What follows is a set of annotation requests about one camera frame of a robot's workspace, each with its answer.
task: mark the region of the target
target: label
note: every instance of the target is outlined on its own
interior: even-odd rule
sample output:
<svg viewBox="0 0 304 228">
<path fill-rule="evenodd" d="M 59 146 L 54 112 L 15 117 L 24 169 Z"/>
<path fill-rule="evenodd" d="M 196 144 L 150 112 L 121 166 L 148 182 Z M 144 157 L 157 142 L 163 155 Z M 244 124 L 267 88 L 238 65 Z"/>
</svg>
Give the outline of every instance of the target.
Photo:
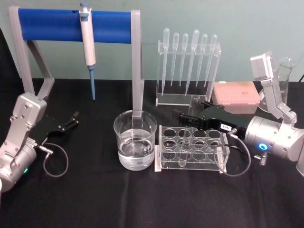
<svg viewBox="0 0 304 228">
<path fill-rule="evenodd" d="M 220 128 L 223 130 L 229 131 L 229 132 L 232 130 L 232 127 L 222 124 L 222 123 L 220 124 Z"/>
</svg>

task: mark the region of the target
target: gray wall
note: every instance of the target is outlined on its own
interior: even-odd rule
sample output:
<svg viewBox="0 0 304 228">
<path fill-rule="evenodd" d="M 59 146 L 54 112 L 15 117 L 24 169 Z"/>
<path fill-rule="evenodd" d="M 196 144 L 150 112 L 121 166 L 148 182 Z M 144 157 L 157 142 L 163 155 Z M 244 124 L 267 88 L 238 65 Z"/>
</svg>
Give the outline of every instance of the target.
<svg viewBox="0 0 304 228">
<path fill-rule="evenodd" d="M 16 59 L 8 7 L 79 9 L 79 0 L 4 0 L 0 27 Z M 165 27 L 171 34 L 194 29 L 218 35 L 222 57 L 216 80 L 253 80 L 250 57 L 272 50 L 277 61 L 298 61 L 291 80 L 304 74 L 303 0 L 90 0 L 94 10 L 142 12 L 145 79 L 156 79 L 157 40 Z M 40 41 L 43 55 L 55 78 L 88 78 L 82 43 Z M 129 45 L 96 44 L 97 79 L 131 79 Z M 41 77 L 33 57 L 32 74 Z"/>
</svg>

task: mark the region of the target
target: wire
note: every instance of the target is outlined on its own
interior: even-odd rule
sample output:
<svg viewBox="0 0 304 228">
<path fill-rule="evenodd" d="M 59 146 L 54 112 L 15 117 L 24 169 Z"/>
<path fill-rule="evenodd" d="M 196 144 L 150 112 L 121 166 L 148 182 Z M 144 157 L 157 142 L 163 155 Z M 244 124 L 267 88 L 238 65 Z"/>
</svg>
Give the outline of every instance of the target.
<svg viewBox="0 0 304 228">
<path fill-rule="evenodd" d="M 304 78 L 304 75 L 300 78 L 299 82 L 302 82 L 302 79 Z"/>
<path fill-rule="evenodd" d="M 57 147 L 57 148 L 59 148 L 62 152 L 63 152 L 63 154 L 65 155 L 65 157 L 66 157 L 66 169 L 63 171 L 63 173 L 62 174 L 59 174 L 59 175 L 54 175 L 54 174 L 51 174 L 50 172 L 48 172 L 47 171 L 47 169 L 46 169 L 46 162 L 47 162 L 47 159 L 48 159 L 48 154 L 47 154 L 47 156 L 46 156 L 46 158 L 44 159 L 44 161 L 43 161 L 43 169 L 44 169 L 44 171 L 47 173 L 47 175 L 49 175 L 49 176 L 51 176 L 51 177 L 62 177 L 63 175 L 65 175 L 65 173 L 67 172 L 67 169 L 68 169 L 68 156 L 67 156 L 67 152 L 61 147 L 61 146 L 58 146 L 57 144 L 54 144 L 54 143 L 45 143 L 44 145 L 51 145 L 51 146 L 55 146 L 55 147 Z"/>
<path fill-rule="evenodd" d="M 227 173 L 225 170 L 223 170 L 223 169 L 220 167 L 219 163 L 217 162 L 217 160 L 216 160 L 216 158 L 215 158 L 215 150 L 213 151 L 214 161 L 215 161 L 216 165 L 218 166 L 219 170 L 221 170 L 225 175 L 227 175 L 227 176 L 229 176 L 229 177 L 239 177 L 239 176 L 243 175 L 245 172 L 247 172 L 247 171 L 249 170 L 250 165 L 251 165 L 251 156 L 250 156 L 250 152 L 249 152 L 248 148 L 247 148 L 246 145 L 243 143 L 243 141 L 240 140 L 239 138 L 235 138 L 235 137 L 234 137 L 234 139 L 237 139 L 237 140 L 243 145 L 243 147 L 245 148 L 245 150 L 246 150 L 246 152 L 247 152 L 247 155 L 248 155 L 248 160 L 249 160 L 249 161 L 248 161 L 248 165 L 247 165 L 247 167 L 244 169 L 244 171 L 242 171 L 242 172 L 240 172 L 240 173 L 238 173 L 238 174 L 229 174 L 229 173 Z"/>
</svg>

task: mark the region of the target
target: glass beaker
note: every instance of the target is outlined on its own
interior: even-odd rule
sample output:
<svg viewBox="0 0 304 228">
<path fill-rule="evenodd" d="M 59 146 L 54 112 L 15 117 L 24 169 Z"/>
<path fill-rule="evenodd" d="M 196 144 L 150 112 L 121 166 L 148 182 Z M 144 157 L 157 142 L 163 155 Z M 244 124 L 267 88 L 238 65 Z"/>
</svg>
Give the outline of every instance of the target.
<svg viewBox="0 0 304 228">
<path fill-rule="evenodd" d="M 126 111 L 115 119 L 118 157 L 125 168 L 140 171 L 151 165 L 156 129 L 156 119 L 145 111 Z"/>
<path fill-rule="evenodd" d="M 278 78 L 282 101 L 287 104 L 287 95 L 288 95 L 288 83 L 290 73 L 295 66 L 295 61 L 292 58 L 284 57 L 280 59 L 280 65 L 276 71 L 276 77 Z M 261 90 L 259 93 L 261 102 L 259 104 L 259 108 L 265 112 L 269 112 L 267 109 L 266 98 L 264 94 L 264 90 Z"/>
</svg>

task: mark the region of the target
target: blue pipette holder bar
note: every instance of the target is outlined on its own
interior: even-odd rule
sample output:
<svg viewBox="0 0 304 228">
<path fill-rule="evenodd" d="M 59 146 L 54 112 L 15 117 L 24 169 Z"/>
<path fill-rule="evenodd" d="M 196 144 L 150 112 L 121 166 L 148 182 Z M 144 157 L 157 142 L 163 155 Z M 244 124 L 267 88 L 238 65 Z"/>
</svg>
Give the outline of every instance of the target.
<svg viewBox="0 0 304 228">
<path fill-rule="evenodd" d="M 78 10 L 9 8 L 20 75 L 25 92 L 35 94 L 27 47 L 33 52 L 45 82 L 38 96 L 49 94 L 54 79 L 40 54 L 36 40 L 82 42 Z M 132 45 L 133 109 L 142 109 L 143 74 L 140 11 L 92 11 L 94 41 Z"/>
</svg>

